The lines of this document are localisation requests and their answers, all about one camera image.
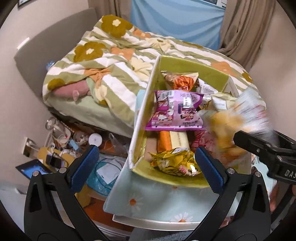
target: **plush toy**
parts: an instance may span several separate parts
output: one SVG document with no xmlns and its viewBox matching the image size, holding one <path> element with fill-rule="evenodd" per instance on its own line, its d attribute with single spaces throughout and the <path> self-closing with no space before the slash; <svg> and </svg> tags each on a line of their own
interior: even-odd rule
<svg viewBox="0 0 296 241">
<path fill-rule="evenodd" d="M 76 83 L 68 84 L 53 90 L 53 95 L 66 99 L 77 101 L 79 97 L 91 95 L 86 80 L 80 80 Z"/>
</svg>

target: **blue gripper pad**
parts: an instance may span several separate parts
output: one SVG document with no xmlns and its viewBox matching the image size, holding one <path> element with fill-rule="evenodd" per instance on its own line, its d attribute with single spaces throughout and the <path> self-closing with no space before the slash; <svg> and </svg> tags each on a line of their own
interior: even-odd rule
<svg viewBox="0 0 296 241">
<path fill-rule="evenodd" d="M 221 194 L 227 181 L 223 164 L 214 159 L 204 147 L 197 148 L 194 156 L 213 192 Z"/>
<path fill-rule="evenodd" d="M 73 193 L 80 192 L 99 160 L 99 149 L 97 146 L 88 148 L 86 152 L 79 158 L 79 166 L 70 179 L 70 190 Z"/>
</svg>

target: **phone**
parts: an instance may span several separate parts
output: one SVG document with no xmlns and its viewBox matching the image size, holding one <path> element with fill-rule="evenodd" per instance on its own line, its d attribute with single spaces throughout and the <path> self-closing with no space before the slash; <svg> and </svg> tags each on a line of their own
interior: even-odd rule
<svg viewBox="0 0 296 241">
<path fill-rule="evenodd" d="M 46 156 L 46 164 L 57 169 L 63 167 L 64 162 L 60 157 L 55 157 L 54 155 L 47 155 Z"/>
</svg>

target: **power outlet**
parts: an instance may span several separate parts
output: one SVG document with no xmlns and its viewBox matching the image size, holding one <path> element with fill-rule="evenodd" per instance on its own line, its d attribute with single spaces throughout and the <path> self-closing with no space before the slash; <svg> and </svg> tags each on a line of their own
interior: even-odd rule
<svg viewBox="0 0 296 241">
<path fill-rule="evenodd" d="M 30 157 L 32 151 L 35 150 L 35 148 L 32 148 L 34 146 L 36 146 L 36 143 L 33 140 L 31 140 L 30 138 L 25 137 L 25 142 L 22 147 L 22 154 L 26 157 Z"/>
</svg>

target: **floral blanket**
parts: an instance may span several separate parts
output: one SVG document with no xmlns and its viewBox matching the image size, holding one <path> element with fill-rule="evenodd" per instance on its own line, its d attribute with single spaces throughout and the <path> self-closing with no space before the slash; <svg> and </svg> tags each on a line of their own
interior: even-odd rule
<svg viewBox="0 0 296 241">
<path fill-rule="evenodd" d="M 133 126 L 136 96 L 147 87 L 157 56 L 183 58 L 211 66 L 231 76 L 241 93 L 252 84 L 248 73 L 226 56 L 192 44 L 142 32 L 130 22 L 103 16 L 90 34 L 47 73 L 43 85 L 46 102 L 51 91 L 86 79 L 95 102 Z"/>
</svg>

